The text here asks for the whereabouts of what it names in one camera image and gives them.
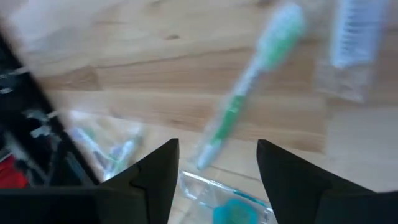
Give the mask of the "purple toothbrush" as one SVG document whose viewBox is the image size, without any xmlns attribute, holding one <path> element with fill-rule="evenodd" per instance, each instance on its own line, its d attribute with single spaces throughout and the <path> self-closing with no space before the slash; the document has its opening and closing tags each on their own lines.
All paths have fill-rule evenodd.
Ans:
<svg viewBox="0 0 398 224">
<path fill-rule="evenodd" d="M 336 0 L 317 60 L 316 91 L 362 103 L 374 79 L 389 0 Z"/>
</svg>

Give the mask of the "green toothbrush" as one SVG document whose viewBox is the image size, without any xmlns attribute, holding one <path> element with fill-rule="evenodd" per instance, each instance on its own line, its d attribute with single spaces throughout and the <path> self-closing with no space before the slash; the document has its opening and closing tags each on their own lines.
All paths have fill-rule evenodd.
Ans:
<svg viewBox="0 0 398 224">
<path fill-rule="evenodd" d="M 107 164 L 104 168 L 103 180 L 109 180 L 130 166 L 135 153 L 142 146 L 143 139 L 143 125 L 127 132 L 127 138 L 115 145 L 106 155 Z"/>
<path fill-rule="evenodd" d="M 99 179 L 103 179 L 108 165 L 108 158 L 101 150 L 100 145 L 83 128 L 72 127 L 68 129 L 67 133 L 70 135 L 72 141 L 82 153 L 95 175 Z"/>
<path fill-rule="evenodd" d="M 297 2 L 279 4 L 270 14 L 247 67 L 197 145 L 198 152 L 193 161 L 198 170 L 206 169 L 220 154 L 259 75 L 268 74 L 282 64 L 303 37 L 306 28 L 304 8 Z"/>
</svg>

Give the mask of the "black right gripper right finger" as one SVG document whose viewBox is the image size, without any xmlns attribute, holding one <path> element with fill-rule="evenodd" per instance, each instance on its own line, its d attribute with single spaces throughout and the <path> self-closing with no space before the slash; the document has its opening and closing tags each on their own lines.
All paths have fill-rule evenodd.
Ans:
<svg viewBox="0 0 398 224">
<path fill-rule="evenodd" d="M 370 192 L 268 140 L 258 140 L 256 158 L 278 224 L 315 224 L 320 200 L 328 190 Z"/>
</svg>

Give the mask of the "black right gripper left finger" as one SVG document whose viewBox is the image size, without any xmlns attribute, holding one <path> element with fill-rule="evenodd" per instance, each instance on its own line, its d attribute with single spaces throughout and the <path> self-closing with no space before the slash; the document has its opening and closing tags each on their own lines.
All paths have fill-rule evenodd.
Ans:
<svg viewBox="0 0 398 224">
<path fill-rule="evenodd" d="M 101 224 L 167 224 L 178 165 L 179 140 L 170 139 L 103 182 Z"/>
</svg>

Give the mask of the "clear acrylic organizer box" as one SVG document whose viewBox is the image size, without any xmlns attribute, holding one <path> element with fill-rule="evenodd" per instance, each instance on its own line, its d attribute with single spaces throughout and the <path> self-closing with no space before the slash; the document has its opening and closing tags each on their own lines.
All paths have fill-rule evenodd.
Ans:
<svg viewBox="0 0 398 224">
<path fill-rule="evenodd" d="M 192 201 L 180 224 L 212 224 L 213 210 L 230 199 L 253 206 L 259 215 L 257 224 L 278 224 L 271 205 L 246 192 L 184 170 L 179 173 L 178 184 Z"/>
</svg>

